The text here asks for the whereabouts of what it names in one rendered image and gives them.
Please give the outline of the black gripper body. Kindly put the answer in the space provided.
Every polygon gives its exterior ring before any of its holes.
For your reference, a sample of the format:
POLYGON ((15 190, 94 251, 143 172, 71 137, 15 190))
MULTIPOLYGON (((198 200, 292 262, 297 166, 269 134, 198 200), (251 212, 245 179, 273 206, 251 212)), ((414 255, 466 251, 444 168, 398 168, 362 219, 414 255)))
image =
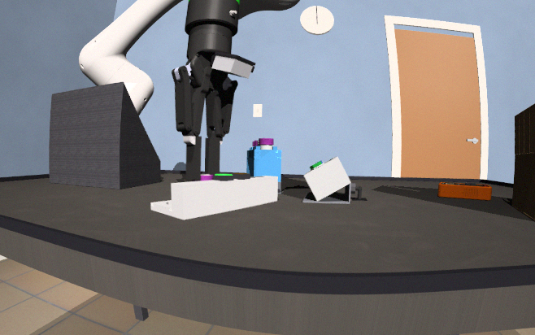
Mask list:
MULTIPOLYGON (((191 28, 187 48, 187 63, 192 71, 189 77, 194 88, 201 87, 204 68, 211 66, 211 55, 217 52, 231 54, 233 32, 217 24, 203 24, 191 28)), ((186 66, 185 65, 185 66, 186 66)), ((209 91, 215 91, 215 69, 213 69, 209 91)))

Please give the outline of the dark grey table edge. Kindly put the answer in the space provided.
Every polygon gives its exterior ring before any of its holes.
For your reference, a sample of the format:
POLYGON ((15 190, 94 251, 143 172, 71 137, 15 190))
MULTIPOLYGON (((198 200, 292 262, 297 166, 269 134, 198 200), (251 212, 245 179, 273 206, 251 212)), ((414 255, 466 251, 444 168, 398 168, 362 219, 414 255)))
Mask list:
MULTIPOLYGON (((350 180, 483 182, 483 179, 348 176, 350 180)), ((244 268, 170 255, 83 237, 39 224, 0 215, 0 228, 71 250, 152 272, 194 281, 299 294, 411 294, 535 285, 535 264, 423 272, 329 273, 290 272, 244 268)))

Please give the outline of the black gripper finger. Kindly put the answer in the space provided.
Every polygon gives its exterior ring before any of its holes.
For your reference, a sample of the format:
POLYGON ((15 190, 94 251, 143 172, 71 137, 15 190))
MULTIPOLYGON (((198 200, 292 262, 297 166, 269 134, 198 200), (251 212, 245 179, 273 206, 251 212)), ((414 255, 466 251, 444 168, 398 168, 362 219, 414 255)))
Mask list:
POLYGON ((190 63, 172 70, 175 83, 176 130, 182 132, 183 142, 186 144, 186 179, 190 180, 201 180, 202 137, 199 134, 212 70, 211 66, 204 68, 202 85, 198 88, 193 87, 189 78, 192 71, 190 63))
POLYGON ((205 174, 220 174, 220 145, 229 133, 237 81, 215 71, 215 91, 206 94, 207 136, 205 145, 205 174), (222 121, 221 121, 222 116, 222 121), (223 126, 224 123, 224 126, 223 126), (213 127, 214 126, 214 127, 213 127))

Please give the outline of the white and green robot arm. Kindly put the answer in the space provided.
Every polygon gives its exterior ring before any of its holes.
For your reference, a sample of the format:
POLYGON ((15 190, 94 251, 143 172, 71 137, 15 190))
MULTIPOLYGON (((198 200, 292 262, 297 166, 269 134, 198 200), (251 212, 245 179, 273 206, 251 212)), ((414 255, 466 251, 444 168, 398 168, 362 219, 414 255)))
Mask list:
MULTIPOLYGON (((154 84, 146 73, 126 59, 126 54, 159 18, 181 1, 183 0, 137 0, 84 46, 79 56, 81 71, 96 86, 123 81, 140 115, 153 95, 154 84)), ((257 11, 284 11, 299 1, 189 0, 185 32, 189 35, 190 29, 196 26, 217 24, 229 28, 235 36, 239 19, 257 11)), ((254 71, 255 63, 248 59, 236 54, 215 54, 211 55, 211 65, 215 70, 247 79, 254 71)))

